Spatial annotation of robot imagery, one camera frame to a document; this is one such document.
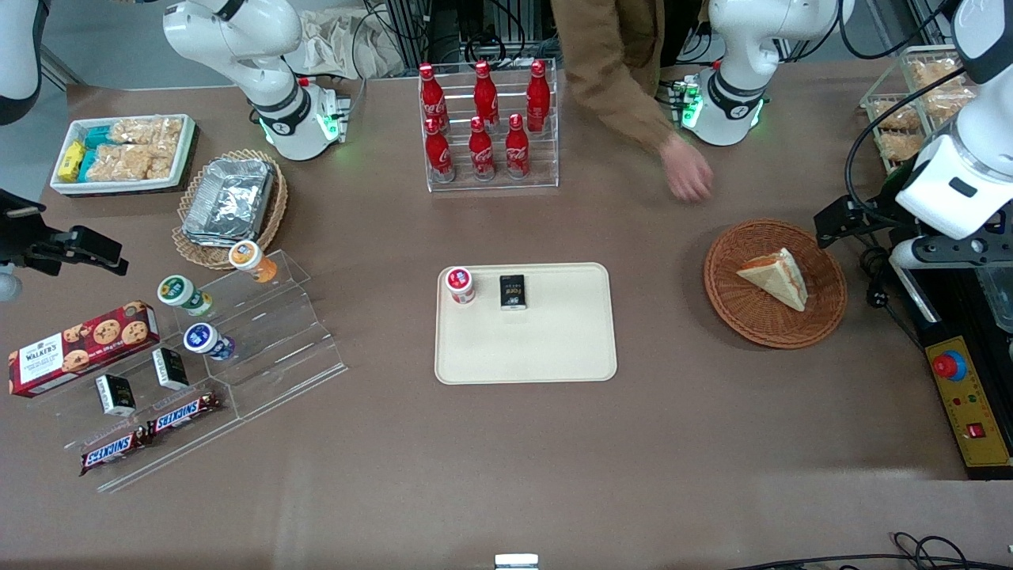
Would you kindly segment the bare person hand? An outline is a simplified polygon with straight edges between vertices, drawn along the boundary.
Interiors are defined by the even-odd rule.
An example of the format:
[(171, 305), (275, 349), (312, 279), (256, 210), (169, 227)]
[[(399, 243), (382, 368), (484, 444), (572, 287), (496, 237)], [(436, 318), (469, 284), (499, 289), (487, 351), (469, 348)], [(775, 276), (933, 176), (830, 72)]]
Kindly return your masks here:
[(674, 198), (699, 202), (711, 197), (712, 170), (704, 156), (683, 137), (670, 135), (658, 154)]

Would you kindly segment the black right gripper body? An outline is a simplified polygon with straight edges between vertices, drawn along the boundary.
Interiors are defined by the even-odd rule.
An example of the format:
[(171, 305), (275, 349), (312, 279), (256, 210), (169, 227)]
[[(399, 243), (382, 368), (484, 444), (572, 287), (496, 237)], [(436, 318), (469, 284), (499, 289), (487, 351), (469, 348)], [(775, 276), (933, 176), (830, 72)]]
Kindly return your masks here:
[(45, 239), (47, 225), (41, 213), (47, 206), (1, 190), (1, 266), (33, 269), (50, 274), (50, 262), (36, 260), (32, 248)]

